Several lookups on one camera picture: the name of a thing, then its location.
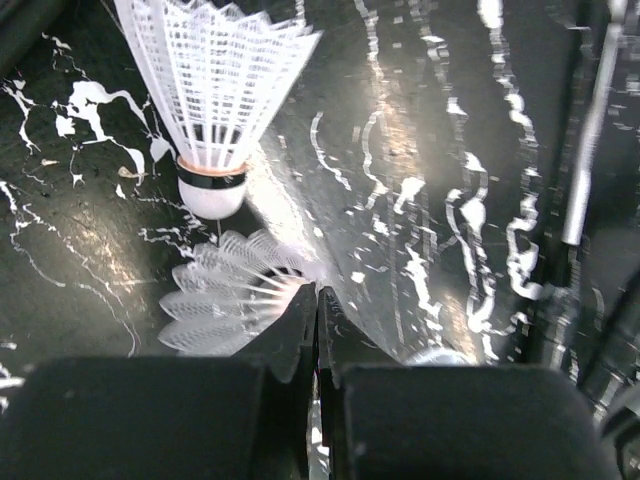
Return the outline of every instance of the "black band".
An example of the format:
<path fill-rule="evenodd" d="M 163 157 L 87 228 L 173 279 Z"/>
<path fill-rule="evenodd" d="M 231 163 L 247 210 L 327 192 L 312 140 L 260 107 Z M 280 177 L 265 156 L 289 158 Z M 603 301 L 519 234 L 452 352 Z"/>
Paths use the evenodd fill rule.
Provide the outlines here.
<path fill-rule="evenodd" d="M 176 166 L 178 167 L 178 177 L 180 180 L 192 187 L 204 188 L 206 190 L 226 190 L 227 188 L 238 187 L 245 182 L 247 177 L 246 172 L 226 175 L 224 177 L 208 177 L 200 173 L 190 172 L 180 166 L 180 164 Z"/>

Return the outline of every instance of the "reflective surface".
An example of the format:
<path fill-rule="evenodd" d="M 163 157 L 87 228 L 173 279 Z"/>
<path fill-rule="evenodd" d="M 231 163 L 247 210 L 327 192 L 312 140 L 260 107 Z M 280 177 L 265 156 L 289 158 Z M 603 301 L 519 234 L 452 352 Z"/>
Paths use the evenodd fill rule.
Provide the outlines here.
<path fill-rule="evenodd" d="M 195 243 L 261 225 L 324 259 L 350 318 L 396 358 L 434 346 L 518 358 L 545 222 L 562 219 L 549 205 L 567 65 L 590 41 L 573 2 L 252 6 L 325 34 L 252 158 L 251 206 L 220 224 L 180 204 L 175 152 L 124 39 L 99 2 L 78 5 L 0 95 L 5 375 L 63 355 L 166 353 L 171 268 Z M 587 336 L 639 263 L 637 62 L 621 72 L 588 220 Z"/>

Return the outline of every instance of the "black machine part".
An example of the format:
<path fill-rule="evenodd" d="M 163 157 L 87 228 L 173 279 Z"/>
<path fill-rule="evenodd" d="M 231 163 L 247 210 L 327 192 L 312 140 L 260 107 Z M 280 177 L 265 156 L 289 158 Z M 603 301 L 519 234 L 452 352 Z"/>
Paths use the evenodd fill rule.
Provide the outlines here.
<path fill-rule="evenodd" d="M 403 367 L 374 351 L 330 289 L 320 300 L 316 315 L 315 286 L 302 287 L 232 358 L 37 368 L 0 422 L 2 478 L 308 478 L 314 370 L 334 480 L 616 478 L 585 400 L 560 374 Z M 366 365 L 340 343 L 349 335 L 370 350 Z"/>
<path fill-rule="evenodd" d="M 553 263 L 553 274 L 536 308 L 534 335 L 527 361 L 569 372 L 571 348 L 580 322 L 581 245 L 591 194 L 591 175 L 616 71 L 626 23 L 637 18 L 629 0 L 608 0 L 607 26 L 589 107 L 574 153 L 562 245 Z"/>
<path fill-rule="evenodd" d="M 608 414 L 599 422 L 599 429 L 605 448 L 615 456 L 623 478 L 640 479 L 640 384 L 615 397 Z"/>

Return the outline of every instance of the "shuttlecock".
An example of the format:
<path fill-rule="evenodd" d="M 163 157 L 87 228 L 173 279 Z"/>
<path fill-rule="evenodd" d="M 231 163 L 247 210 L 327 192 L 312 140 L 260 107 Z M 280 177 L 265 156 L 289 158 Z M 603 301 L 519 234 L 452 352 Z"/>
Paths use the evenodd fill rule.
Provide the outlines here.
<path fill-rule="evenodd" d="M 473 365 L 474 362 L 464 353 L 451 348 L 430 348 L 411 356 L 405 365 L 409 366 L 455 366 Z"/>
<path fill-rule="evenodd" d="M 219 245 L 197 245 L 194 259 L 173 269 L 180 291 L 160 305 L 174 321 L 159 340 L 182 355 L 228 356 L 271 326 L 301 285 L 324 278 L 318 262 L 261 230 L 225 232 Z"/>
<path fill-rule="evenodd" d="M 209 0 L 115 0 L 129 48 L 176 144 L 180 195 L 197 216 L 235 213 L 247 160 L 321 33 Z"/>

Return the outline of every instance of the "plastic shuttlecock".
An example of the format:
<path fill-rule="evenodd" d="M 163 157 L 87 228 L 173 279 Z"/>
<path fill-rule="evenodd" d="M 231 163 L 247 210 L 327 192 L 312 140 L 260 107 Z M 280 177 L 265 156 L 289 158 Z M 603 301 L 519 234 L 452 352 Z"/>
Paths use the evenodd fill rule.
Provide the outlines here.
<path fill-rule="evenodd" d="M 301 285 L 321 281 L 322 267 L 261 230 L 225 232 L 219 245 L 197 245 L 173 269 L 180 291 L 160 305 L 174 321 L 159 335 L 183 355 L 227 356 L 247 345 L 287 309 Z"/>
<path fill-rule="evenodd" d="M 405 365 L 410 366 L 436 366 L 436 365 L 473 365 L 474 362 L 465 354 L 450 348 L 430 348 L 421 351 L 409 358 Z"/>
<path fill-rule="evenodd" d="M 115 0 L 125 37 L 180 152 L 180 194 L 206 219 L 235 213 L 246 161 L 321 33 L 209 0 Z"/>

